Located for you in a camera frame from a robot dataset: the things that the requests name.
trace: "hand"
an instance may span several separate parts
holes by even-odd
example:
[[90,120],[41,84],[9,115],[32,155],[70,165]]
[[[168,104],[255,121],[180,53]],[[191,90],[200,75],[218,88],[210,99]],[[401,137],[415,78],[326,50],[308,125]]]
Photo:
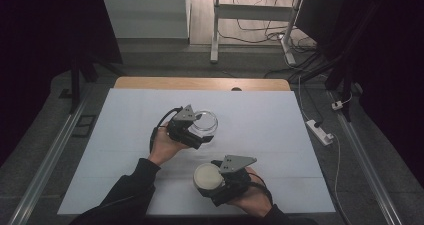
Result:
[[172,140],[168,136],[166,126],[168,126],[168,123],[165,123],[164,127],[159,127],[153,142],[152,152],[147,158],[158,166],[173,158],[180,150],[189,148],[180,142]]
[[[246,170],[248,173],[256,174],[250,167],[246,167]],[[250,175],[250,178],[252,182],[264,185],[258,177]],[[256,187],[249,187],[242,196],[229,201],[228,204],[237,206],[255,217],[265,217],[272,208],[272,204],[265,193]]]

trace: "person's left hand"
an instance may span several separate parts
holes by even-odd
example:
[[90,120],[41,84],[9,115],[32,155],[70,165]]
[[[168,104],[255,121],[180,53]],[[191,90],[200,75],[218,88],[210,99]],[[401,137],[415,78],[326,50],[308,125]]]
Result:
[[155,141],[153,142],[152,152],[147,158],[158,166],[173,158],[180,150],[189,148],[180,142],[172,140],[168,136],[166,126],[168,126],[168,123],[165,123],[164,127],[158,129]]

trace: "black sleeve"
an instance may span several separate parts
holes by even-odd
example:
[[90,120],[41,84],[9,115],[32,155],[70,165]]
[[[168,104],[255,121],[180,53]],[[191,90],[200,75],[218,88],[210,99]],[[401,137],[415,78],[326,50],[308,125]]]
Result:
[[269,225],[318,225],[318,223],[309,218],[297,217],[290,219],[277,207],[276,204],[272,206],[271,210],[265,215],[263,220]]
[[99,206],[81,214],[71,224],[141,224],[159,170],[156,164],[140,158],[135,171],[122,176]]

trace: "white wall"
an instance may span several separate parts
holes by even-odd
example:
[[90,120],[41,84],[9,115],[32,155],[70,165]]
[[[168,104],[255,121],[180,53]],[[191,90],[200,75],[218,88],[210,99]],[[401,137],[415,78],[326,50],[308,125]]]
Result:
[[104,0],[116,38],[188,38],[186,0]]

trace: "person's right hand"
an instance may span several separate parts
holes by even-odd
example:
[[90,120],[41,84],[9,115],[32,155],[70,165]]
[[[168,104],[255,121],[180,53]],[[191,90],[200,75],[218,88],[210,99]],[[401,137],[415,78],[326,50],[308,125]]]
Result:
[[[246,170],[248,173],[256,174],[250,167],[246,167]],[[264,185],[258,177],[250,175],[250,178],[252,182]],[[229,201],[228,204],[237,206],[247,214],[255,217],[265,217],[272,208],[272,204],[265,193],[256,187],[249,187],[242,196]]]

